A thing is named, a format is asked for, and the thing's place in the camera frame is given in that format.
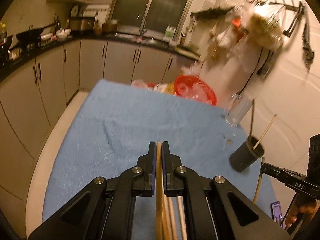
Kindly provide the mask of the person's right hand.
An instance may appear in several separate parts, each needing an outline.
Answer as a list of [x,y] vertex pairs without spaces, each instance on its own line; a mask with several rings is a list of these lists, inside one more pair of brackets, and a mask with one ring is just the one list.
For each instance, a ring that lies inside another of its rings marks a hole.
[[287,217],[285,219],[286,227],[289,228],[297,220],[297,215],[299,213],[306,215],[309,220],[313,219],[318,208],[319,200],[313,200],[312,202],[305,204],[297,204],[297,201],[294,200],[293,204],[289,208]]

